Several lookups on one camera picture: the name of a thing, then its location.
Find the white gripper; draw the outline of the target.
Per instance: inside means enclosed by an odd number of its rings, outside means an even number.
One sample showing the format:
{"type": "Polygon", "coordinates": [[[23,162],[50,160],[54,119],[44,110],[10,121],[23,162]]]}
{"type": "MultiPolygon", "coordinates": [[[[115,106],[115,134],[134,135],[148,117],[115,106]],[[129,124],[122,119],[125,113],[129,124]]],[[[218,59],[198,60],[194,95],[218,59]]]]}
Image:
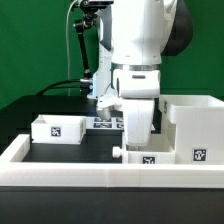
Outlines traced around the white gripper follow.
{"type": "Polygon", "coordinates": [[[150,139],[154,100],[123,99],[125,141],[128,146],[146,146],[150,139]]]}

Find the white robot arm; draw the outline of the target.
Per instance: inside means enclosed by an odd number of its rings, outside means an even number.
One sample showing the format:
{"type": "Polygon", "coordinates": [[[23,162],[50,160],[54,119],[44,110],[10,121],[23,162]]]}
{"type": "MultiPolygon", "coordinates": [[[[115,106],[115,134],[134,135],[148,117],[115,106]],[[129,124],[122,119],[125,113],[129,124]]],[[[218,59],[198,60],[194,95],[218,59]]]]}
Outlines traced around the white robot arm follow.
{"type": "Polygon", "coordinates": [[[97,112],[108,119],[111,108],[122,111],[126,144],[145,146],[160,95],[159,65],[191,42],[190,12],[185,0],[111,0],[98,12],[97,28],[97,112]]]}

